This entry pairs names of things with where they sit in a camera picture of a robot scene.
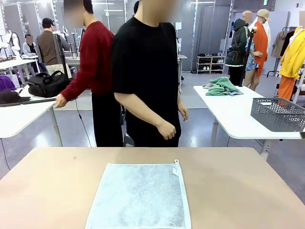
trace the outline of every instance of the green towel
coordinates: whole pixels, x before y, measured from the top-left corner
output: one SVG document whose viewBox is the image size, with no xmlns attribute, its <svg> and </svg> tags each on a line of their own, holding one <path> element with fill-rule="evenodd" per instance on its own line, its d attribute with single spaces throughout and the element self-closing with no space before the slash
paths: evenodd
<svg viewBox="0 0 305 229">
<path fill-rule="evenodd" d="M 224 91 L 224 87 L 219 86 L 213 86 L 209 88 L 209 91 L 206 93 L 206 95 L 209 96 L 222 96 L 222 95 L 228 95 L 228 92 Z"/>
<path fill-rule="evenodd" d="M 230 82 L 228 77 L 219 77 L 218 79 L 210 80 L 210 83 L 228 88 L 231 92 L 238 91 L 238 89 Z"/>
</svg>

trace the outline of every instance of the basket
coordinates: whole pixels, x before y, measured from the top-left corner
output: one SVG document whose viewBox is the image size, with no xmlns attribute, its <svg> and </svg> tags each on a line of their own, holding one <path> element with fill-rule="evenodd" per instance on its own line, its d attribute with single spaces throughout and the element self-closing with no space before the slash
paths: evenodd
<svg viewBox="0 0 305 229">
<path fill-rule="evenodd" d="M 305 108 L 282 98 L 254 98 L 251 116 L 273 132 L 302 132 Z"/>
</svg>

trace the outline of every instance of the purple cloth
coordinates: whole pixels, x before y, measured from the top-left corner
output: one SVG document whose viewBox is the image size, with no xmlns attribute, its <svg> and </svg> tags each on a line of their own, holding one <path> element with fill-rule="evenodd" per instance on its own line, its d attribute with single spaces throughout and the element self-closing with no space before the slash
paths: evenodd
<svg viewBox="0 0 305 229">
<path fill-rule="evenodd" d="M 7 76 L 0 76 L 0 92 L 6 89 L 16 90 L 15 85 Z"/>
</svg>

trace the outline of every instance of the black monitor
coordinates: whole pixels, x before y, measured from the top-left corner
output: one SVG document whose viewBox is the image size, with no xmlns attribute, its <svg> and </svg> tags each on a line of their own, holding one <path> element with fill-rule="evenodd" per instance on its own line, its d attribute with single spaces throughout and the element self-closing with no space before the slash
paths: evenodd
<svg viewBox="0 0 305 229">
<path fill-rule="evenodd" d="M 81 30 L 81 40 L 82 40 L 82 37 L 83 37 L 83 35 L 84 35 L 85 32 L 86 32 L 85 29 L 82 29 L 82 30 Z M 80 43 L 78 44 L 78 51 L 81 50 L 81 40 L 80 40 Z"/>
</svg>

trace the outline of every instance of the orange shirt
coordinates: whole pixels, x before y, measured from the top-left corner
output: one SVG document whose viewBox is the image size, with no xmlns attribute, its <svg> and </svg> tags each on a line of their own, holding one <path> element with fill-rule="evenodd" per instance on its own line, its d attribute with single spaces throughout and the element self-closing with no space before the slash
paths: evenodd
<svg viewBox="0 0 305 229">
<path fill-rule="evenodd" d="M 255 34 L 253 37 L 254 48 L 256 52 L 261 52 L 263 55 L 261 57 L 256 56 L 254 62 L 259 65 L 257 73 L 258 76 L 261 76 L 264 63 L 267 61 L 268 58 L 268 37 L 265 29 L 263 28 L 263 25 L 260 22 L 255 23 L 255 27 L 257 27 L 257 29 L 255 30 Z"/>
</svg>

